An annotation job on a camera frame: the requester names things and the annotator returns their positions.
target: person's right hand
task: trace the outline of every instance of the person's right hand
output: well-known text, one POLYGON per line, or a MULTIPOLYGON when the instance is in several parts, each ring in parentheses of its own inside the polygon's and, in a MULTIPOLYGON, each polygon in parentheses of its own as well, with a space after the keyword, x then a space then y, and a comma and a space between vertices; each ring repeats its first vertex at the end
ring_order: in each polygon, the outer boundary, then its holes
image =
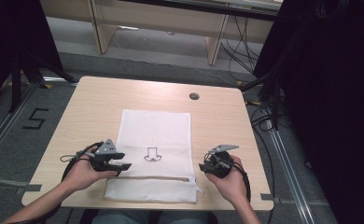
MULTIPOLYGON (((241 164, 240 158, 231 155, 231 159, 233 162, 241 164)), ((217 176, 209 173, 205 175, 212 183, 215 184, 222 197, 230 203, 235 204, 238 200, 246 197, 246 188, 243 176, 234 167, 231 168, 231 172, 224 178, 218 178, 217 176)))

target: gray floor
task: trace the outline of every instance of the gray floor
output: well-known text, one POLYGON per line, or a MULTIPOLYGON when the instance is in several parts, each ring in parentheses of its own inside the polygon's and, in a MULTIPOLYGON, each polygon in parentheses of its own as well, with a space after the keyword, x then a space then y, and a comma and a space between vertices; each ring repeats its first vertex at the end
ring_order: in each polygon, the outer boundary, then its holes
MULTIPOLYGON (((219 52, 217 64, 208 65, 205 42, 201 36, 170 35, 166 32, 142 29, 117 30, 115 42, 111 44, 110 49, 105 55, 99 55, 96 52, 90 23, 49 19, 49 25, 64 69, 75 77, 85 75, 121 77, 224 87, 236 87, 237 79, 243 81, 255 79, 236 62, 232 62, 229 69, 230 57, 223 50, 219 52)), ((233 47, 238 45, 237 41, 230 43, 233 47)), ((249 46, 259 54, 261 45, 249 44, 249 46)), ((63 85, 54 85, 50 89, 32 88, 35 89, 35 93, 12 124, 6 140, 0 144, 0 179, 30 181, 75 89, 63 85), (23 126, 36 125, 36 121, 28 120, 35 108, 49 109, 48 112, 38 112, 41 118, 46 119, 42 128, 23 129, 23 126)), ((259 88, 245 92, 244 98, 257 100, 259 88)), ((7 115, 9 102, 10 87, 6 87, 0 92, 0 124, 7 115)), ((248 106, 248 114, 252 115, 256 109, 255 106, 248 106)), ((280 125, 280 134, 302 191, 310 204, 315 223, 337 223, 314 174, 304 166, 304 152, 293 132, 293 127, 290 127, 287 117, 282 117, 280 122, 285 126, 280 125)), ((260 131, 260 135, 269 148, 273 165, 272 174, 263 142, 256 135, 266 176, 270 186, 274 177, 273 194, 280 201, 274 207, 271 223, 301 223, 301 216, 271 137, 268 132, 260 131)), ((0 187, 0 221, 19 208, 21 208, 21 195, 16 194, 16 188, 0 187)), ((82 209, 62 208, 49 223, 78 223, 82 212, 82 209)), ((234 211, 215 211, 215 214, 219 223, 240 222, 234 211)), ((262 223, 268 221, 269 214, 269 212, 258 212, 262 223)))

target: hand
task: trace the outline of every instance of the hand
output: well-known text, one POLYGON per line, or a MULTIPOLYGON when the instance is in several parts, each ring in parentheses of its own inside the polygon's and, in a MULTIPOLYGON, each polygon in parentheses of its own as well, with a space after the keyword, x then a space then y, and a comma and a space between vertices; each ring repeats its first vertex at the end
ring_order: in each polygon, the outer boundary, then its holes
MULTIPOLYGON (((231 159, 233 162, 241 164, 240 158, 231 155, 231 159)), ((209 173, 205 175, 212 183, 215 184, 222 197, 230 203, 235 204, 238 200, 246 197, 246 188, 243 176, 234 167, 231 168, 229 174, 224 178, 218 178, 217 176, 209 173)))
MULTIPOLYGON (((92 147, 88 152, 96 149, 97 147, 92 147)), ((89 156, 82 155, 80 158, 88 160, 89 156)), ((92 169, 90 161, 86 160, 77 161, 63 181, 72 191, 86 189, 99 179, 110 178, 118 174, 117 171, 97 172, 92 169)))

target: person's left hand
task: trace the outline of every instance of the person's left hand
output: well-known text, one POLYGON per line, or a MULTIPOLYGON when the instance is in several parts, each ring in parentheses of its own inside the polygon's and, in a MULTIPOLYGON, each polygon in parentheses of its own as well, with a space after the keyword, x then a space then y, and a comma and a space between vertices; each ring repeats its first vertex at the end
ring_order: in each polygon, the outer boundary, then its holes
MULTIPOLYGON (((97 147, 92 147, 88 152, 96 149, 97 147)), ((80 158, 88 160, 89 156, 82 155, 80 158)), ((77 161, 63 181, 72 191, 86 189, 99 179, 114 177, 118 174, 117 171, 97 172, 91 167, 90 161, 86 160, 77 161)))

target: white fabric bag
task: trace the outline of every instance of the white fabric bag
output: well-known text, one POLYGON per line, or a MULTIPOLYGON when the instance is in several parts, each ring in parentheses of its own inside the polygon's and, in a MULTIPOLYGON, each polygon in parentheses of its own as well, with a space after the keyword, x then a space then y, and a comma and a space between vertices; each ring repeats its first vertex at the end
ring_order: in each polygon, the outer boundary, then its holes
POLYGON ((125 156, 114 163, 132 166, 107 181, 106 198, 136 203, 196 203, 189 113, 125 109, 116 148, 125 156))

